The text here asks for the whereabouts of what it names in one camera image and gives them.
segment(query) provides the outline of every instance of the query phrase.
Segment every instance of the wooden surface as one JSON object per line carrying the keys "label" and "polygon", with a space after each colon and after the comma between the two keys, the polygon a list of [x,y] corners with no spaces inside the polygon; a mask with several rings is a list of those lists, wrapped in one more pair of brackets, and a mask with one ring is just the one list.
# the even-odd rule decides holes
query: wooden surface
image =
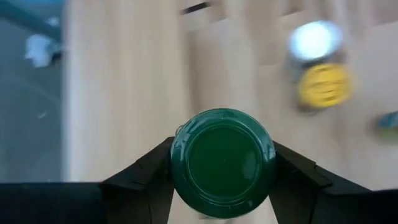
{"label": "wooden surface", "polygon": [[[65,179],[101,180],[134,162],[193,114],[230,107],[271,138],[370,189],[398,187],[398,146],[371,133],[398,110],[398,23],[388,0],[70,1]],[[286,42],[330,19],[343,29],[354,95],[315,116],[296,109]],[[267,200],[237,220],[199,220],[175,194],[169,223],[276,223]]]}

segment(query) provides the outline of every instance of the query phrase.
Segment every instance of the floor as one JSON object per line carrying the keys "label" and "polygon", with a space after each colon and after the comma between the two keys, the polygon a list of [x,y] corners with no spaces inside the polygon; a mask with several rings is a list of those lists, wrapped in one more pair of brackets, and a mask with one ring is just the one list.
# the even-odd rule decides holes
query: floor
{"label": "floor", "polygon": [[[48,18],[60,17],[60,2],[13,0]],[[24,59],[33,33],[0,20],[0,182],[61,180],[62,65],[34,69]]]}
{"label": "floor", "polygon": [[[393,0],[71,1],[65,108],[66,180],[102,180],[200,111],[242,110],[271,138],[367,188],[398,186],[396,144],[371,132],[398,110],[398,5]],[[298,113],[285,69],[296,27],[336,22],[354,94],[315,116]],[[175,194],[169,223],[276,223],[268,200],[237,220],[201,220]]]}

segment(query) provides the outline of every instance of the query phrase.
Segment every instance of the green lid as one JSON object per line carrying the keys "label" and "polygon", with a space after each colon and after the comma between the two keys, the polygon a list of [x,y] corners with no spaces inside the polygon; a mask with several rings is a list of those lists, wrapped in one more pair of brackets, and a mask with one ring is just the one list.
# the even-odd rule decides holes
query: green lid
{"label": "green lid", "polygon": [[196,115],[178,132],[170,156],[176,191],[210,217],[254,210],[274,184],[274,145],[254,118],[237,110]]}

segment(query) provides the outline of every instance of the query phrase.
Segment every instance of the yellow object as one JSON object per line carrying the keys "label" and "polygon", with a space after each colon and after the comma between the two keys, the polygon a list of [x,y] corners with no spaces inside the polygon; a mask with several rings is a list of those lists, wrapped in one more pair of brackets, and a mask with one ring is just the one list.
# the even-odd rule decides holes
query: yellow object
{"label": "yellow object", "polygon": [[351,83],[344,66],[321,64],[307,70],[298,93],[302,103],[326,108],[345,101],[351,94]]}

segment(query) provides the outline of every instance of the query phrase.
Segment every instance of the yellow lid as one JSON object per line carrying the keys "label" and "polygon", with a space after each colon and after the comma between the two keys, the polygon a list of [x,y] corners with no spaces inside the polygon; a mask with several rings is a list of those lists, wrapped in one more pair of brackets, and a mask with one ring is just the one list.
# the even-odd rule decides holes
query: yellow lid
{"label": "yellow lid", "polygon": [[344,66],[321,64],[305,72],[298,93],[302,103],[325,108],[345,101],[351,94],[351,85]]}

